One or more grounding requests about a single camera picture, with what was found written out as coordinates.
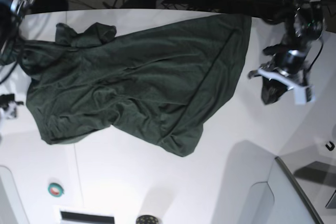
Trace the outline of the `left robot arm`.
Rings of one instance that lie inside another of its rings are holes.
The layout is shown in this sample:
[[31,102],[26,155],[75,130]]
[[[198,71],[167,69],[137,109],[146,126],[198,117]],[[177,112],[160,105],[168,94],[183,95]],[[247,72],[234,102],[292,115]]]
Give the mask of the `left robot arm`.
[[323,41],[324,18],[321,0],[282,0],[278,17],[285,25],[279,44],[263,49],[271,60],[249,76],[261,76],[261,100],[265,105],[277,102],[287,91],[293,91],[296,104],[314,100],[309,75],[313,63],[306,57],[314,41]]

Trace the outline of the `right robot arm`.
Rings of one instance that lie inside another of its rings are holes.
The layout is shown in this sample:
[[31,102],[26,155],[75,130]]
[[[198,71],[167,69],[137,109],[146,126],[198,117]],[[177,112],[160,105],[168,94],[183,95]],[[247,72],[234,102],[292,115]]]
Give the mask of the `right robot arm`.
[[1,0],[1,53],[14,39],[34,0]]

